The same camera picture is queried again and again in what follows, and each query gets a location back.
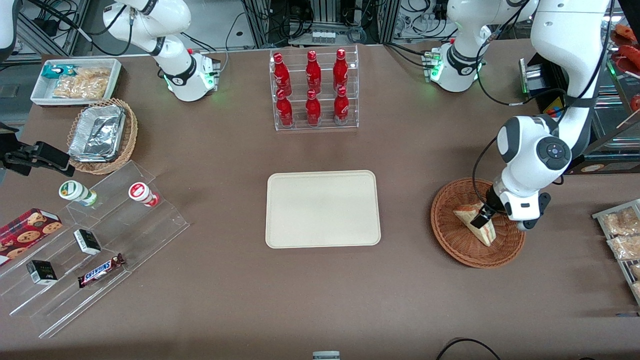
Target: red bottle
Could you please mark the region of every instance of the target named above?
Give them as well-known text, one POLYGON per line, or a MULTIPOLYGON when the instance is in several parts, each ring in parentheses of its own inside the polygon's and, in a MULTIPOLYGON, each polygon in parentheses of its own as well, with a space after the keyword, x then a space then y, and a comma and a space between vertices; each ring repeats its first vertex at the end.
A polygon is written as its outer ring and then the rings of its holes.
POLYGON ((349 115, 349 99, 347 99, 347 88, 344 85, 338 86, 338 96, 333 102, 333 121, 336 125, 346 125, 347 115, 349 115))
POLYGON ((347 52, 338 49, 335 52, 335 64, 333 64, 333 89, 337 92, 341 85, 347 86, 349 65, 347 65, 347 52))
POLYGON ((316 91, 307 91, 307 122, 311 127, 320 126, 320 102, 316 99, 316 91))
POLYGON ((316 95, 322 92, 322 71, 313 50, 307 53, 307 84, 311 90, 316 91, 316 95))
POLYGON ((273 62, 276 63, 273 75, 276 77, 276 86, 279 89, 284 90, 284 95, 291 95, 291 77, 289 76, 289 69, 284 62, 282 62, 282 54, 275 53, 273 55, 273 62))
POLYGON ((291 103, 284 94, 284 90, 278 89, 278 91, 276 91, 276 97, 278 97, 276 109, 278 110, 280 123, 282 123, 284 127, 293 126, 293 111, 291 110, 291 103))

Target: acrylic display stand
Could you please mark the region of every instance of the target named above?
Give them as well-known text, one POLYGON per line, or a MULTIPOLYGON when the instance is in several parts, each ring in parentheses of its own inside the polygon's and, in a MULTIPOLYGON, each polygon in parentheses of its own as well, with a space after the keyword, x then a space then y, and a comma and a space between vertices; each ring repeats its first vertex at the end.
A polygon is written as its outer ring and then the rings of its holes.
POLYGON ((269 76, 271 76, 271 98, 273 101, 273 118, 275 120, 276 130, 315 130, 315 129, 345 129, 350 127, 358 127, 359 111, 358 98, 360 90, 358 87, 358 48, 356 46, 328 46, 313 48, 317 53, 317 62, 322 70, 322 92, 317 96, 322 109, 321 122, 318 127, 311 127, 307 123, 307 53, 301 52, 297 48, 283 48, 271 51, 269 60, 269 76), (348 82, 347 82, 347 98, 349 99, 349 115, 347 116, 346 125, 339 126, 333 121, 333 101, 336 93, 333 90, 333 64, 335 63, 335 52, 338 49, 344 49, 347 52, 346 60, 349 65, 348 82), (285 65, 289 68, 291 76, 292 93, 288 96, 293 110, 293 126, 284 127, 278 118, 276 109, 276 86, 273 70, 275 63, 273 62, 273 54, 281 53, 285 65))
POLYGON ((164 200, 154 176, 133 161, 97 183, 98 194, 91 207, 70 202, 57 215, 64 227, 44 238, 19 259, 0 267, 0 292, 12 316, 28 316, 40 332, 50 338, 109 290, 120 284, 148 258, 183 232, 189 224, 177 209, 164 200), (160 194, 161 202, 148 208, 129 198, 129 186, 144 182, 160 194), (97 255, 80 251, 73 232, 92 231, 102 250, 97 255), (79 288, 77 278, 122 253, 126 264, 79 288), (36 285, 26 263, 32 259, 50 261, 58 282, 36 285))
MULTIPOLYGON (((605 210, 605 211, 601 211, 599 213, 595 213, 593 214, 591 217, 598 220, 598 223, 600 224, 600 227, 602 228, 602 231, 604 232, 604 236, 607 238, 607 240, 611 240, 615 237, 617 237, 617 235, 613 235, 609 232, 609 229, 605 226, 604 224, 604 215, 606 214, 611 214, 611 213, 615 213, 618 212, 620 210, 624 210, 624 209, 628 209, 628 208, 632 208, 634 210, 634 212, 636 213, 636 216, 638 217, 638 219, 640 219, 640 199, 638 200, 634 200, 634 201, 630 201, 626 204, 622 204, 619 206, 616 206, 614 208, 605 210)), ((633 284, 636 281, 640 281, 640 279, 636 279, 636 277, 634 276, 634 274, 631 272, 631 266, 640 263, 640 260, 618 260, 618 264, 620 265, 620 268, 622 269, 622 273, 625 276, 625 279, 627 280, 627 284, 629 285, 629 287, 631 287, 631 284, 633 284)), ((640 297, 638 297, 638 295, 634 292, 631 291, 634 294, 634 297, 636 298, 636 302, 638 303, 638 305, 640 306, 640 297)))

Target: table surface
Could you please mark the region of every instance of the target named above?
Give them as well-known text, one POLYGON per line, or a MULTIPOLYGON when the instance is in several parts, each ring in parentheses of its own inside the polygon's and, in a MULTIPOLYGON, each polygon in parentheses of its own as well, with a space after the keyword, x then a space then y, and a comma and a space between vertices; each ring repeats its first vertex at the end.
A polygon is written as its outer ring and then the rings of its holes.
MULTIPOLYGON (((431 201, 470 175, 506 119, 536 107, 495 104, 477 85, 447 93, 385 47, 359 51, 360 128, 305 134, 273 128, 268 51, 232 53, 220 90, 193 103, 167 91, 152 58, 121 58, 116 96, 140 123, 132 158, 192 226, 52 339, 38 339, 28 318, 8 316, 0 302, 0 358, 297 360, 335 349, 345 360, 430 359, 460 336, 506 359, 635 358, 640 318, 614 314, 637 305, 590 215, 639 198, 630 191, 639 176, 567 177, 548 189, 552 203, 512 263, 461 265, 433 236, 431 201), (379 244, 265 244, 271 174, 358 169, 376 175, 379 244)), ((494 42, 487 89, 516 99, 517 61, 532 54, 528 40, 494 42)), ((65 149, 77 112, 33 106, 22 139, 65 149)), ((503 166, 492 149, 479 176, 503 166)), ((43 169, 9 173, 0 223, 31 207, 62 208, 64 180, 43 169)), ((490 356, 462 344, 443 359, 490 356)))

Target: red cookie box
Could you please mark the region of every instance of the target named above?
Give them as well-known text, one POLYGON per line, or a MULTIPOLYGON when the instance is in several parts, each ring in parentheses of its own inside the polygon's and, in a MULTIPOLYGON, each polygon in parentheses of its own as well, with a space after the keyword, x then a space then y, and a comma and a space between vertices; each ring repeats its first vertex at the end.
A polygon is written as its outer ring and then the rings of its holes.
POLYGON ((40 209, 31 209, 0 227, 0 266, 20 256, 61 227, 59 217, 40 209))

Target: wicker basket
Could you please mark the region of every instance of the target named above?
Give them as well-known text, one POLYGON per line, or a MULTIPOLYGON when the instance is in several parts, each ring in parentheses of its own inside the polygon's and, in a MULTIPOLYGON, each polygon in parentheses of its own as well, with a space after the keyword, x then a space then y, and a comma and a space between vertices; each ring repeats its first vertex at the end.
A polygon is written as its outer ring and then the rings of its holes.
MULTIPOLYGON (((476 179, 480 193, 491 187, 487 180, 476 179)), ((453 209, 478 202, 470 177, 445 185, 431 205, 431 227, 436 239, 454 259, 474 268, 497 268, 515 259, 524 244, 525 233, 504 215, 496 214, 492 221, 495 240, 487 247, 467 229, 453 209)))
MULTIPOLYGON (((138 135, 138 120, 136 119, 136 114, 131 111, 129 105, 126 102, 119 99, 109 99, 100 102, 96 102, 95 104, 91 104, 91 107, 96 106, 107 106, 107 105, 118 105, 121 106, 126 112, 127 117, 125 119, 125 127, 122 130, 122 140, 120 141, 120 149, 118 150, 119 154, 116 160, 110 163, 81 163, 79 161, 75 161, 71 159, 69 162, 73 165, 76 170, 82 172, 88 172, 93 175, 105 175, 110 172, 114 172, 119 168, 123 167, 129 158, 131 158, 131 154, 133 153, 133 148, 136 146, 136 136, 138 135)), ((76 126, 78 125, 78 120, 80 119, 80 114, 76 116, 76 121, 71 126, 71 131, 67 136, 67 145, 71 146, 71 140, 74 138, 74 134, 76 133, 76 126)))

